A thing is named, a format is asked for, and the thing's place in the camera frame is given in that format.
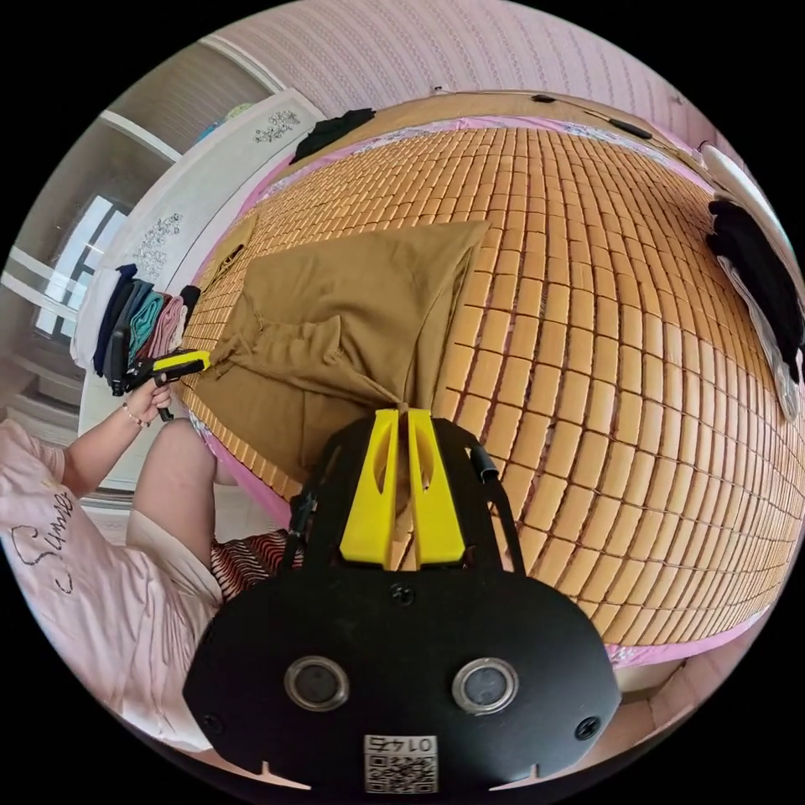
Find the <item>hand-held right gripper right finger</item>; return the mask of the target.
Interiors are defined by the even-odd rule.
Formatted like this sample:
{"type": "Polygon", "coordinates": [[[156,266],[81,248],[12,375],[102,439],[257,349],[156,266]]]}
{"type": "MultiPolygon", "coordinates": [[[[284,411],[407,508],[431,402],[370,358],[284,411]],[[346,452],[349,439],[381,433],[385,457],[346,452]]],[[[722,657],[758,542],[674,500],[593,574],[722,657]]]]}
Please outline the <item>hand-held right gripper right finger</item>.
{"type": "Polygon", "coordinates": [[[410,409],[407,428],[409,497],[417,566],[458,565],[465,554],[465,541],[430,412],[410,409]]]}

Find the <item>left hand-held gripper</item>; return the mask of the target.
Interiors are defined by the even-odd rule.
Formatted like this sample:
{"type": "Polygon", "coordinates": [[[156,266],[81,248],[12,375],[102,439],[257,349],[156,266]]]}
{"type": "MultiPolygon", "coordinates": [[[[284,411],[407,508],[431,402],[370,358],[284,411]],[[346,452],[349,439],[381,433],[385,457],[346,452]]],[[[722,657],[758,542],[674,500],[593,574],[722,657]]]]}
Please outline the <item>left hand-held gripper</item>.
{"type": "MultiPolygon", "coordinates": [[[[160,358],[140,361],[127,375],[126,393],[140,387],[147,380],[162,377],[168,384],[178,379],[179,374],[194,374],[208,367],[210,352],[205,350],[179,350],[160,358]]],[[[174,415],[169,407],[162,410],[161,420],[171,422],[174,415]]]]}

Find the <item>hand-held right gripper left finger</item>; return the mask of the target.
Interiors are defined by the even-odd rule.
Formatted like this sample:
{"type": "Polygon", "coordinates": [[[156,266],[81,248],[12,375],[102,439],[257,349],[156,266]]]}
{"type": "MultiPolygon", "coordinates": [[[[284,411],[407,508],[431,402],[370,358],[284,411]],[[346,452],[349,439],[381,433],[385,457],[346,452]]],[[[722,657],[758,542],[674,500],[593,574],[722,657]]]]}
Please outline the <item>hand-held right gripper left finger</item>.
{"type": "Polygon", "coordinates": [[[340,540],[348,563],[389,566],[397,518],[399,412],[376,411],[340,540]]]}

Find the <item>person's left hand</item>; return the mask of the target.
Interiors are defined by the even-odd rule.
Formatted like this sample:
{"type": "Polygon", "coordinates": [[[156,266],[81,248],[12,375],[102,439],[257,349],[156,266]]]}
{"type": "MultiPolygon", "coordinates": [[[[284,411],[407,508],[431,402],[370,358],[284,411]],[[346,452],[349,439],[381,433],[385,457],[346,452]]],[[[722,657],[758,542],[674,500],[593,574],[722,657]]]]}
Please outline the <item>person's left hand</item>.
{"type": "Polygon", "coordinates": [[[169,407],[170,400],[169,384],[162,377],[157,377],[132,391],[122,406],[139,428],[146,428],[155,418],[161,417],[160,412],[169,407]]]}

